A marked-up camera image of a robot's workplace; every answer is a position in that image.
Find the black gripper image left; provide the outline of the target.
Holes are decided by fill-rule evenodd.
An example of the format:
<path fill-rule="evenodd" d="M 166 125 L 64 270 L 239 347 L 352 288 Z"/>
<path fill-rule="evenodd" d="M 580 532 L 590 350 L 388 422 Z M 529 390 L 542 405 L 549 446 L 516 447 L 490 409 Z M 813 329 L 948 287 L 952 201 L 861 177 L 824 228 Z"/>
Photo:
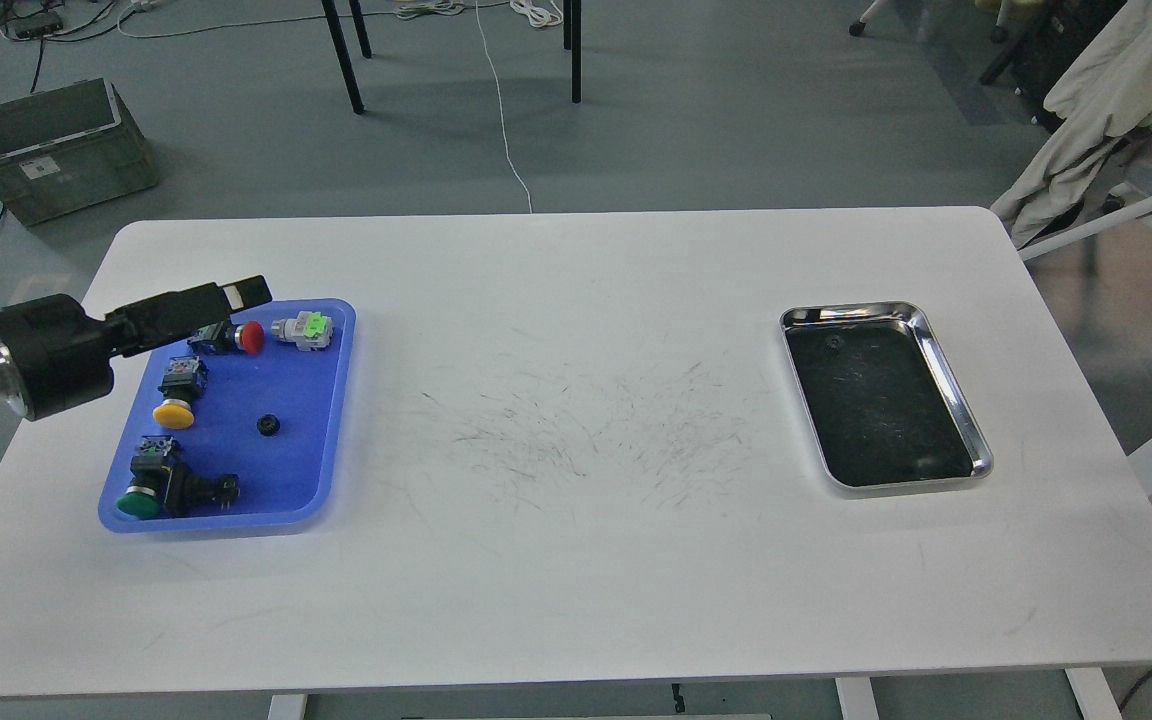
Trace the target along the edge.
<path fill-rule="evenodd" d="M 103 319 L 65 293 L 1 306 L 0 400 L 26 420 L 63 414 L 109 395 L 119 346 L 123 357 L 145 354 L 271 300 L 266 279 L 253 275 L 159 293 Z"/>

